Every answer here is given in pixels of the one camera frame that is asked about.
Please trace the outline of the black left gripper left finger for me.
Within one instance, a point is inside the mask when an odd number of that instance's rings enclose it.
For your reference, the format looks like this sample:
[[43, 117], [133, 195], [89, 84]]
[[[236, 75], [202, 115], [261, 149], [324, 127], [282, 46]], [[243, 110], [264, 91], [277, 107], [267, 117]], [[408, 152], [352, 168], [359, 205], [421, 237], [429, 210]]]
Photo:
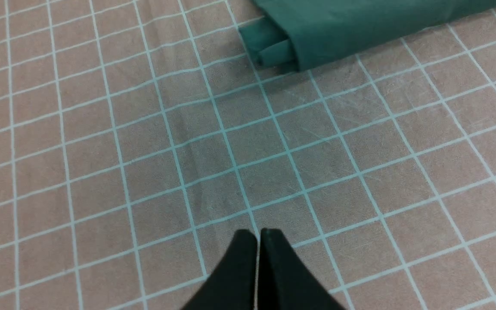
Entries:
[[253, 310], [257, 238], [247, 229], [233, 235], [226, 253], [183, 310]]

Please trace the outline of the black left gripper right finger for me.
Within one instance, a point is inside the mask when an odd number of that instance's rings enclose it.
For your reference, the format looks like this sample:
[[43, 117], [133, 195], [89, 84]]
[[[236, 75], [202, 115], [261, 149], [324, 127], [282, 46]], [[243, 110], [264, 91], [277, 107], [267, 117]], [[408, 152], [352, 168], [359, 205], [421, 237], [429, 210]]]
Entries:
[[281, 230], [261, 230], [259, 257], [259, 310], [344, 310], [301, 261]]

